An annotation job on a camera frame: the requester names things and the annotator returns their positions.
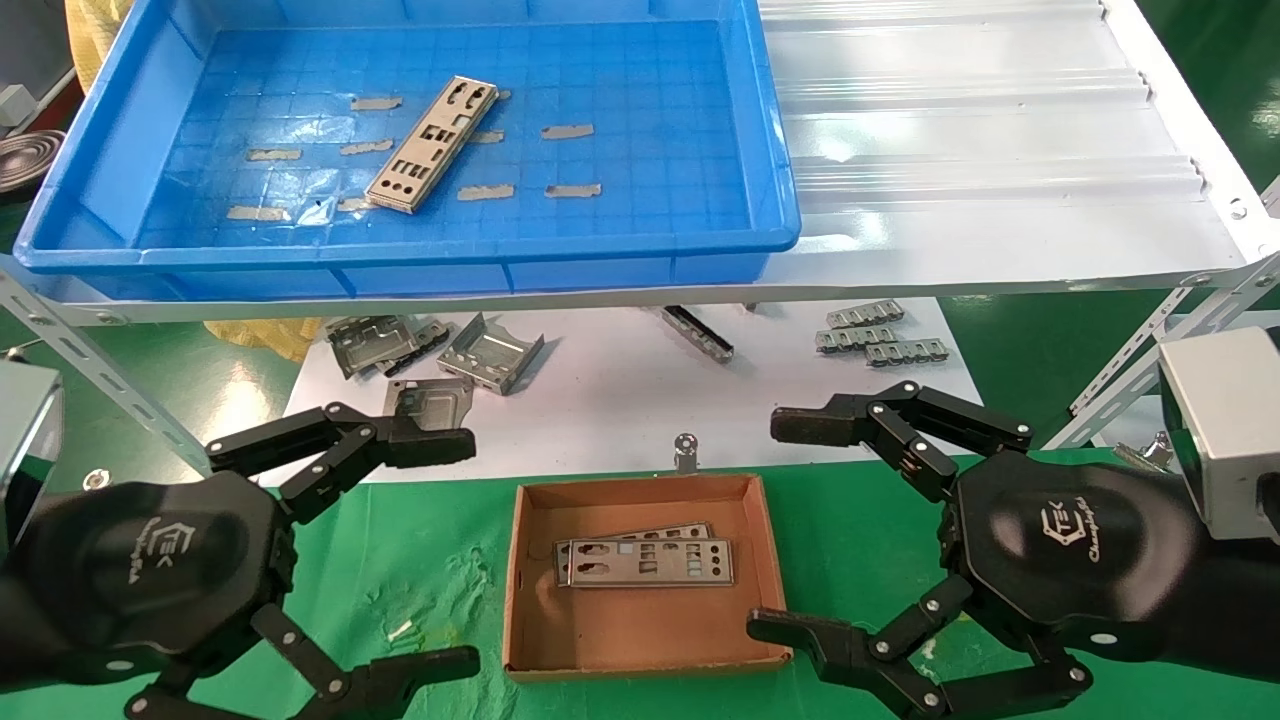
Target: metal part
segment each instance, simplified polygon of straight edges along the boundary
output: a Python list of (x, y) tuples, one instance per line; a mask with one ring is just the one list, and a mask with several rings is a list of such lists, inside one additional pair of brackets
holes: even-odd
[[(1268, 256), (1263, 263), (1251, 265), (1249, 273), (1236, 279), (1230, 287), (1213, 291), (1213, 293), (1197, 305), (1185, 319), (1169, 328), (1164, 337), (1161, 337), (1161, 343), (1170, 343), (1185, 337), (1216, 333), (1229, 327), (1231, 320), (1238, 318), (1240, 313), (1248, 310), (1249, 306), (1267, 293), (1268, 288), (1265, 286), (1260, 287), (1257, 284), (1258, 281), (1277, 273), (1280, 273), (1280, 252)], [(1124, 350), (1128, 350), (1128, 346), (1123, 348), (1121, 352)], [(1068, 423), (1061, 430), (1057, 432), (1057, 434), (1044, 443), (1044, 450), (1080, 447), (1088, 442), (1089, 438), (1098, 434), (1098, 432), (1106, 427), (1112, 418), (1117, 416), (1126, 407), (1133, 405), (1135, 400), (1151, 389), (1156, 384), (1156, 378), (1158, 377), (1158, 346), (1148, 348), (1140, 357), (1125, 368), (1111, 384), (1098, 391), (1097, 395), (1088, 401), (1088, 404), (1082, 406), (1075, 413), (1075, 418), (1073, 418), (1070, 423)], [(1116, 365), (1117, 359), (1119, 356), (1114, 357), (1111, 363), (1107, 364), (1107, 368), (1110, 369), (1112, 365)]]
[[(15, 263), (10, 265), (8, 256), (0, 256), (0, 306), (23, 320), (36, 337), (115, 401), (125, 414), (166, 442), (188, 465), (200, 473), (207, 473), (209, 457), (205, 455), (204, 443), (197, 441), (164, 406), (129, 383), (120, 368), (97, 343), (78, 328), (63, 322), (52, 305), (18, 282), (10, 268), (14, 268), (13, 272), (23, 272)], [(90, 320), (97, 324), (96, 314), (90, 315)]]
[(365, 190), (374, 205), (415, 213), (493, 106), (498, 87), (454, 76)]
[(1261, 478), (1280, 468), (1280, 351), (1261, 328), (1164, 342), (1165, 425), (1196, 507), (1217, 539), (1275, 538)]
[(403, 97), (352, 97), (352, 110), (392, 110), (404, 102)]
[(365, 152), (384, 152), (396, 145), (396, 140), (388, 137), (387, 140), (379, 140), (376, 142), (353, 142), (351, 145), (343, 145), (338, 149), (338, 155), (361, 155)]
[(1147, 470), (1148, 473), (1166, 473), (1171, 474), (1169, 469), (1161, 468), (1155, 462), (1147, 460), (1142, 456), (1142, 452), (1129, 447), (1123, 442), (1117, 442), (1115, 447), (1111, 448), (1111, 454), (1124, 461), (1125, 465), (1130, 468), (1137, 468), (1139, 470)]
[[(628, 533), (620, 533), (616, 536), (604, 536), (598, 538), (576, 538), (576, 539), (663, 539), (663, 538), (677, 538), (677, 539), (698, 539), (712, 537), (710, 523), (690, 523), (687, 525), (667, 525), (663, 528), (646, 528), (644, 530), (631, 530)], [(567, 588), (568, 587), (568, 552), (570, 544), (573, 541), (558, 541), (553, 548), (553, 557), (556, 557), (556, 585)]]
[(698, 473), (698, 438), (691, 433), (676, 436), (676, 473), (681, 475)]
[(38, 184), (65, 140), (52, 129), (0, 136), (0, 193)]
[(90, 470), (88, 474), (84, 475), (84, 480), (81, 483), (81, 487), (86, 491), (93, 491), (102, 489), (109, 484), (111, 484), (111, 473), (99, 468), (97, 470)]
[(436, 363), (445, 373), (468, 377), (481, 387), (507, 395), (543, 348), (543, 342), (544, 336), (534, 342), (516, 340), (502, 325), (486, 323), (484, 313), (477, 313)]
[(868, 345), (865, 352), (867, 364), (872, 368), (910, 365), (913, 363), (942, 363), (947, 357), (951, 357), (951, 351), (938, 338)]
[(417, 347), (407, 355), (394, 360), (379, 360), (374, 363), (374, 366), (378, 368), (378, 372), (381, 373), (383, 377), (394, 378), (412, 366), (413, 363), (426, 357), (433, 350), (444, 345), (444, 341), (448, 338), (449, 325), (438, 320), (428, 320), (413, 332), (413, 345)]
[(387, 383), (383, 415), (413, 418), (424, 430), (451, 430), (462, 427), (471, 410), (471, 379), (392, 380)]
[(573, 140), (575, 137), (586, 137), (589, 135), (595, 135), (595, 126), (552, 126), (543, 128), (543, 140)]
[(1169, 469), (1169, 462), (1174, 459), (1174, 445), (1169, 441), (1169, 433), (1158, 430), (1151, 439), (1151, 445), (1142, 448), (1142, 457), (1157, 468)]
[(41, 338), (38, 338), (38, 337), (36, 340), (28, 340), (27, 342), (20, 342), (20, 343), (10, 347), (9, 350), (4, 351), (4, 360), (9, 361), (9, 363), (22, 363), (23, 359), (27, 355), (24, 351), (28, 347), (35, 347), (35, 346), (40, 345), (41, 342), (45, 342), (45, 341), (41, 340)]
[(904, 316), (906, 313), (902, 311), (902, 306), (896, 300), (881, 300), (879, 302), (868, 302), (827, 313), (827, 327), (831, 329), (864, 328), (901, 320)]
[(570, 541), (571, 588), (733, 584), (727, 539)]
[(289, 219), (284, 208), (253, 208), (252, 205), (232, 205), (227, 209), (228, 220), (259, 220), (262, 223), (282, 223)]
[(330, 328), (329, 345), (333, 346), (342, 375), (351, 379), (356, 373), (379, 363), (383, 364), (379, 369), (384, 372), (393, 368), (402, 357), (433, 341), (438, 342), (443, 328), (444, 325), (433, 320), (415, 332), (410, 329), (408, 318), (398, 315), (347, 318)]
[(721, 365), (733, 359), (733, 346), (684, 306), (667, 305), (658, 314), (703, 355)]
[(374, 208), (376, 208), (376, 205), (365, 200), (364, 197), (344, 197), (338, 202), (339, 213), (355, 213), (356, 210), (372, 210)]
[(1129, 337), (1129, 340), (1125, 341), (1124, 345), (1120, 346), (1120, 350), (1116, 351), (1111, 360), (1107, 361), (1106, 366), (1102, 368), (1102, 370), (1094, 375), (1092, 380), (1089, 380), (1089, 384), (1084, 388), (1084, 391), (1071, 401), (1069, 410), (1073, 416), (1078, 415), (1080, 409), (1097, 397), (1098, 392), (1101, 392), (1102, 388), (1111, 382), (1111, 378), (1114, 378), (1116, 373), (1124, 368), (1124, 364), (1129, 361), (1129, 357), (1132, 357), (1138, 348), (1146, 345), (1146, 342), (1151, 340), (1155, 333), (1164, 331), (1165, 322), (1174, 314), (1174, 310), (1178, 309), (1178, 305), (1183, 301), (1183, 299), (1190, 295), (1192, 290), (1193, 288), (1190, 287), (1174, 288), (1167, 297), (1160, 301), (1160, 305), (1146, 320), (1143, 320), (1140, 325), (1138, 325), (1138, 329)]
[(251, 147), (246, 159), (250, 163), (260, 163), (265, 160), (297, 160), (301, 156), (302, 151), (298, 149)]
[(851, 352), (864, 350), (868, 345), (893, 342), (897, 336), (888, 328), (841, 328), (838, 331), (819, 331), (813, 343), (818, 352)]
[(458, 188), (458, 200), (502, 200), (513, 195), (513, 184), (467, 184)]
[(600, 183), (593, 184), (549, 184), (547, 197), (595, 197), (600, 193)]

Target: robotic hand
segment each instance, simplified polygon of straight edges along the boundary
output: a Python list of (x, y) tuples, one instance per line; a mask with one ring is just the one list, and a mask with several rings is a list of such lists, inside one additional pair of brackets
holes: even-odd
[[(781, 442), (865, 443), (943, 505), (947, 578), (878, 633), (751, 612), (750, 637), (806, 651), (826, 683), (869, 691), (901, 717), (955, 719), (1071, 702), (1093, 676), (1066, 648), (1280, 683), (1280, 546), (1215, 539), (1179, 475), (1033, 460), (1028, 425), (913, 382), (780, 407), (771, 430)], [(925, 434), (984, 459), (960, 471)], [(1268, 515), (1274, 505), (1260, 497)], [(961, 611), (1032, 665), (942, 683), (916, 673), (908, 657)]]
[[(333, 404), (206, 452), (214, 474), (201, 482), (46, 498), (6, 538), (17, 542), (0, 568), (0, 693), (159, 673), (129, 700), (128, 717), (250, 720), (186, 696), (265, 639), (315, 688), (296, 719), (390, 720), (422, 685), (480, 670), (474, 647), (454, 647), (343, 671), (282, 610), (297, 561), (293, 524), (316, 519), (380, 464), (474, 457), (470, 430), (424, 432), (410, 418)], [(248, 479), (316, 454), (279, 500)]]

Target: metal bolt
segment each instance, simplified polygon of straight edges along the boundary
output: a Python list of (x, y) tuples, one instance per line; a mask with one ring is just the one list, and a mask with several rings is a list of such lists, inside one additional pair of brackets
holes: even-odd
[(90, 470), (88, 474), (84, 475), (84, 482), (81, 483), (81, 487), (86, 491), (91, 491), (102, 489), (109, 484), (111, 484), (111, 473), (99, 468), (97, 470)]

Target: brown cardboard tray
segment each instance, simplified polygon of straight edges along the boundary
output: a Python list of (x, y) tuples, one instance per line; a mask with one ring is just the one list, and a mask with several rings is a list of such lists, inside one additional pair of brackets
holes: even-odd
[[(556, 541), (705, 520), (732, 542), (737, 583), (556, 587)], [(517, 682), (776, 670), (791, 650), (746, 637), (753, 607), (785, 609), (756, 475), (521, 486), (511, 533), (502, 660)]]

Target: green floor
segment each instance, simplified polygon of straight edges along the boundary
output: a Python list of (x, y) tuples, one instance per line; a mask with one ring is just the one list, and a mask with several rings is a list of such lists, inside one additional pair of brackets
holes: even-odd
[[(1280, 173), (1280, 0), (1142, 0), (1140, 5), (1254, 186), (1265, 187)], [(20, 217), (17, 209), (0, 208), (0, 249), (8, 245)], [(1066, 420), (1065, 409), (1085, 382), (1164, 296), (1158, 291), (983, 296), (943, 299), (941, 304), (987, 405), (1032, 423), (1044, 439)], [(1268, 299), (1267, 306), (1280, 302)], [(296, 365), (270, 351), (221, 343), (198, 324), (88, 333), (197, 437), (243, 427), (247, 418), (279, 415), (297, 373)], [(0, 347), (29, 337), (17, 320), (0, 316)], [(37, 347), (29, 357), (61, 369), (67, 379), (67, 438), (54, 474), (58, 488), (78, 487), (84, 473), (95, 468), (108, 468), (119, 479), (191, 478), (161, 443), (47, 348)], [(795, 511), (805, 510), (797, 506)], [(826, 606), (809, 610), (836, 611)], [(1140, 673), (1146, 679), (1144, 689), (1135, 691), (1139, 698), (1142, 693), (1160, 694), (1164, 685), (1194, 685), (1202, 678), (1170, 669)], [(1216, 701), (1234, 697), (1240, 689), (1231, 684), (1201, 687), (1199, 693), (1178, 694), (1180, 702), (1161, 701), (1151, 707), (1164, 708), (1160, 716), (1169, 717), (1225, 716), (1225, 711), (1216, 711)], [(792, 689), (776, 684), (768, 688), (791, 698), (795, 716), (809, 715)], [(566, 701), (563, 692), (552, 692), (556, 697), (548, 697), (547, 707), (557, 712), (581, 707)], [(1115, 702), (1092, 702), (1092, 716), (1138, 715), (1135, 705), (1140, 703), (1133, 698), (1116, 691), (1103, 697)], [(723, 708), (703, 710), (703, 715), (723, 715)], [(1244, 715), (1257, 716), (1248, 711)]]

